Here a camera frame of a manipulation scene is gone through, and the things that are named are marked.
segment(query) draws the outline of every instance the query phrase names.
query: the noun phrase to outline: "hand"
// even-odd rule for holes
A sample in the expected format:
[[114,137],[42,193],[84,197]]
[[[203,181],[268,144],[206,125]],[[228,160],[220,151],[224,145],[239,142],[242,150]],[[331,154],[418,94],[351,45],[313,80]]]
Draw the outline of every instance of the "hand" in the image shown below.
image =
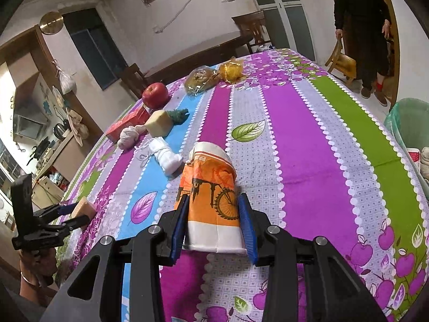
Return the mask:
[[343,29],[336,29],[335,36],[337,39],[340,39],[343,37]]
[[383,29],[381,32],[384,34],[384,38],[388,39],[390,37],[390,22],[386,19],[383,24]]
[[57,272],[57,251],[55,248],[41,249],[38,255],[29,251],[19,251],[20,268],[24,277],[34,286],[38,286],[38,277],[52,276]]

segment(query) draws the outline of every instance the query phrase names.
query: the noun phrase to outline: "brass gong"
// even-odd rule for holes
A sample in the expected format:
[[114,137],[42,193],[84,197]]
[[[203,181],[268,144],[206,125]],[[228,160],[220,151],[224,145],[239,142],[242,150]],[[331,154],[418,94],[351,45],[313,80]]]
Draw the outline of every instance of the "brass gong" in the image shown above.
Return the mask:
[[39,23],[40,30],[45,35],[53,35],[63,29],[64,19],[58,12],[48,12],[45,14]]

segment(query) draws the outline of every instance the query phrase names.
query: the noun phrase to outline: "plastic bin liner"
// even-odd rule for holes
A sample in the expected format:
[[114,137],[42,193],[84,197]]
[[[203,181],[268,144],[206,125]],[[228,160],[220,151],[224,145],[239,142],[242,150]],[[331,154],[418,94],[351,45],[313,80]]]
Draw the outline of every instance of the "plastic bin liner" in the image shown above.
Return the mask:
[[429,146],[429,104],[419,99],[404,98],[392,108],[384,121],[384,125],[411,161],[426,199],[429,200],[429,185],[407,152],[407,148],[416,148],[422,151],[425,146]]

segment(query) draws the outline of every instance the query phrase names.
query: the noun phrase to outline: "wrist bracelet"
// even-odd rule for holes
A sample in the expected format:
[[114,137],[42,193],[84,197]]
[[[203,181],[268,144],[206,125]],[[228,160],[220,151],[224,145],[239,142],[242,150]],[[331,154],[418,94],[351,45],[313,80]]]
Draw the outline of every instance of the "wrist bracelet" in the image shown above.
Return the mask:
[[22,273],[22,271],[21,271],[21,277],[22,277],[22,278],[24,279],[24,281],[25,281],[25,282],[27,282],[30,286],[33,286],[33,287],[36,287],[36,288],[40,287],[40,283],[39,283],[39,285],[38,285],[38,286],[36,286],[36,285],[32,284],[28,279],[26,279],[26,278],[25,278],[25,276],[24,276],[24,274]]

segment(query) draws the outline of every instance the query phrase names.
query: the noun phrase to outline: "tablecloth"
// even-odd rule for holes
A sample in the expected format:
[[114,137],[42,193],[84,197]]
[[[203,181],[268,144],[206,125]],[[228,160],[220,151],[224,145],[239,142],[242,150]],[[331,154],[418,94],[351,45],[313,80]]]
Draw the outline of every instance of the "tablecloth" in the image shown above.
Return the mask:
[[[235,85],[220,82],[194,98],[186,96],[184,79],[168,86],[166,109],[187,108],[190,118],[167,143],[185,159],[198,141],[225,149],[254,209],[293,236],[327,237],[388,321],[399,320],[428,276],[428,204],[409,160],[363,99],[298,53],[270,50],[243,61],[245,77]],[[239,126],[244,138],[234,133]],[[141,136],[137,146],[149,138]],[[59,248],[59,281],[102,236],[127,238],[156,224],[172,209],[179,180],[165,177],[154,157],[145,161],[102,137],[65,195],[87,196],[97,215]],[[129,274],[127,266],[124,321]],[[244,256],[182,251],[160,276],[167,322],[261,321],[268,268]],[[305,319],[302,280],[299,318]]]

